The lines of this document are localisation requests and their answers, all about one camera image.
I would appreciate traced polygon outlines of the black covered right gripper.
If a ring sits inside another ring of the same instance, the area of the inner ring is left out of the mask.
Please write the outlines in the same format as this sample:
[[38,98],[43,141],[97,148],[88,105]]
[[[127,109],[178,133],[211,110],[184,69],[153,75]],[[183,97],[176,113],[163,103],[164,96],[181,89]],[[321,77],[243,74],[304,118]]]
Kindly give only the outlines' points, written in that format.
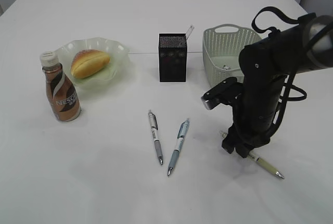
[[265,131],[256,131],[248,117],[244,114],[245,110],[241,99],[236,99],[232,105],[233,124],[228,129],[228,133],[222,141],[222,148],[229,154],[233,151],[246,158],[252,150],[269,144],[271,138],[267,137]]

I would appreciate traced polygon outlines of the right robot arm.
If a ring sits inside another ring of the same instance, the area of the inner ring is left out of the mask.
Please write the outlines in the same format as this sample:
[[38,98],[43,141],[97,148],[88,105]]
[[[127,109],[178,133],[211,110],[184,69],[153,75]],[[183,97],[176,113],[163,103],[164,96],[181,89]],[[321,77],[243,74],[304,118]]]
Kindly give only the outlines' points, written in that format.
[[310,13],[291,19],[279,14],[291,28],[269,28],[269,35],[240,52],[244,81],[227,78],[202,97],[232,108],[233,123],[222,142],[228,153],[241,157],[267,145],[283,120],[298,73],[332,67],[332,16]]

